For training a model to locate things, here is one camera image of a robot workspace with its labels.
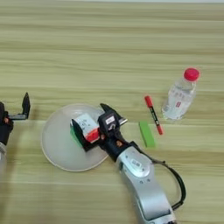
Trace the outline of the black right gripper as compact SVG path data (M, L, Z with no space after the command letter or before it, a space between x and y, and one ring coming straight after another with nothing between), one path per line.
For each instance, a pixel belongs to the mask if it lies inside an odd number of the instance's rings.
M101 103L100 106L104 112L113 112L116 114L121 125L124 125L128 121L127 118L119 115L118 112L108 104ZM84 135L81 126L75 120L72 120L72 128L73 133L84 151L90 151L94 147L99 146L103 151L107 152L114 162L129 147L133 147L138 152L141 151L134 141L127 142L123 138L120 131L120 125L104 125L101 123L99 128L92 129Z

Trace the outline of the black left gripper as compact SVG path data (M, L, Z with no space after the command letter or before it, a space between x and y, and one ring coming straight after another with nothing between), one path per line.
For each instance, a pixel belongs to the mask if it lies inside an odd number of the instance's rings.
M28 93L25 93L22 102L22 114L18 115L5 115L2 120L0 120L0 143L6 145L9 140L10 133L13 130L15 121L26 120L29 117L31 103Z

